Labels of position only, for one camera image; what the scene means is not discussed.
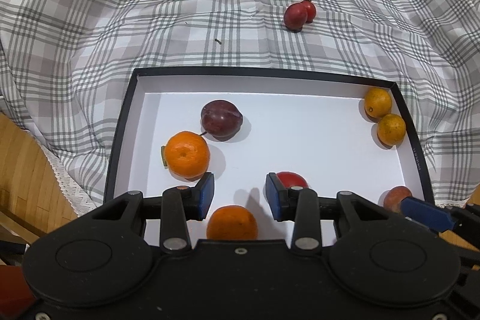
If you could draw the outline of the cherry tomato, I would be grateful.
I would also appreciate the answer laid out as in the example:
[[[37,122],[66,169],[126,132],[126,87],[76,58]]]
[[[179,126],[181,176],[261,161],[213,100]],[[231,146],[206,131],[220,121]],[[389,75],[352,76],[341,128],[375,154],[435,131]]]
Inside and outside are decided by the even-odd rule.
[[[304,177],[291,171],[280,171],[277,173],[278,179],[285,188],[307,188],[308,183]]]
[[[312,0],[303,0],[302,5],[304,6],[307,12],[307,23],[312,23],[317,15],[317,9],[313,4]]]

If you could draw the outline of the mandarin with leaf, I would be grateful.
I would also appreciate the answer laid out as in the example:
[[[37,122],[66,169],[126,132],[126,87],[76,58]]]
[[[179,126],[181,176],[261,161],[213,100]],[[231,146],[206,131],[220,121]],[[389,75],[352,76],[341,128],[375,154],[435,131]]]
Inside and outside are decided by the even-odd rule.
[[[168,170],[183,179],[202,176],[208,170],[211,157],[203,137],[190,131],[172,136],[161,153]]]

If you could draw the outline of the large orange mandarin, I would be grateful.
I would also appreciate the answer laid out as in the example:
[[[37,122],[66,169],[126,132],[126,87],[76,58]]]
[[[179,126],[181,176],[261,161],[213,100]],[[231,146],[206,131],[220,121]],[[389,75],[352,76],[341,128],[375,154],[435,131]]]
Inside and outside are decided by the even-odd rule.
[[[259,229],[255,216],[240,205],[217,209],[209,218],[206,236],[214,241],[254,241]]]

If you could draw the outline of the reddish brown plum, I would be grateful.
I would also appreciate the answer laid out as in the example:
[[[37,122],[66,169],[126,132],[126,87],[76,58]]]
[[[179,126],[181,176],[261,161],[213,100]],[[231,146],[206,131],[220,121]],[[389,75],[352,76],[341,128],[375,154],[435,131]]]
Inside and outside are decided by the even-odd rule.
[[[405,186],[396,186],[391,188],[385,195],[383,200],[383,207],[386,210],[390,210],[391,212],[400,214],[400,203],[406,197],[412,196],[412,192],[409,188]]]

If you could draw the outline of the dark purple plum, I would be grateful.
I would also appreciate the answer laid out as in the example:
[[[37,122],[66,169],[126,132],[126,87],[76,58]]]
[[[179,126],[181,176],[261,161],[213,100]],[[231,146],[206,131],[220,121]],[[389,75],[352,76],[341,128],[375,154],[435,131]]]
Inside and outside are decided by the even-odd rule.
[[[217,140],[235,136],[243,123],[243,115],[230,101],[214,100],[201,110],[201,125],[205,132]]]

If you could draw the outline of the yellow orange citrus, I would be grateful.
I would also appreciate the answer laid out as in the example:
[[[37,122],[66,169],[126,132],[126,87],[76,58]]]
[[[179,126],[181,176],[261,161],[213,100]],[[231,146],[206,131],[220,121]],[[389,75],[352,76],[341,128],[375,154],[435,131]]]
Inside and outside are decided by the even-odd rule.
[[[382,88],[370,88],[364,96],[364,110],[371,118],[382,118],[391,112],[390,93]]]
[[[377,123],[377,137],[384,144],[400,144],[406,134],[406,124],[400,115],[388,114]]]

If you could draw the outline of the black white shallow box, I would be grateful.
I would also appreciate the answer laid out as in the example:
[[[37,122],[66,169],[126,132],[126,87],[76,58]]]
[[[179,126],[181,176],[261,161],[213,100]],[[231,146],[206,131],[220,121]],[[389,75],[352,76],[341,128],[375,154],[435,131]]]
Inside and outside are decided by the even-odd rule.
[[[406,124],[403,141],[384,145],[365,112],[370,88],[390,93],[390,114]],[[268,173],[301,175],[320,196],[351,191],[382,204],[399,185],[433,201],[421,143],[399,86],[392,81],[313,71],[240,67],[137,68],[115,130],[104,197],[138,190],[159,196],[184,183],[163,165],[160,150],[177,132],[201,133],[210,101],[233,103],[243,115],[226,141],[206,136],[215,177],[212,207],[242,205],[263,239],[289,239],[291,223],[273,221],[265,197]]]

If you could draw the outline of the oblong red tomato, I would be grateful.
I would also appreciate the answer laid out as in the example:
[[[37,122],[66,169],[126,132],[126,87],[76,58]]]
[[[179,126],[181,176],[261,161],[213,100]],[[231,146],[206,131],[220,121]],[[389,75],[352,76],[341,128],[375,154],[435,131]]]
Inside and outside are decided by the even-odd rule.
[[[307,22],[307,15],[307,10],[302,3],[294,3],[284,13],[284,25],[290,31],[298,32]]]

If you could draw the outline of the grey plaid cloth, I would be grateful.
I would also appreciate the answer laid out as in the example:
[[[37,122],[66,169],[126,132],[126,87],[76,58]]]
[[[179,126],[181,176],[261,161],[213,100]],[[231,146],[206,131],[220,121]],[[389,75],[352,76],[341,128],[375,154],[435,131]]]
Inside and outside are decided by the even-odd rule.
[[[137,67],[286,68],[393,80],[421,140],[436,202],[479,185],[479,0],[1,0],[1,107],[58,157],[83,213],[103,199]]]

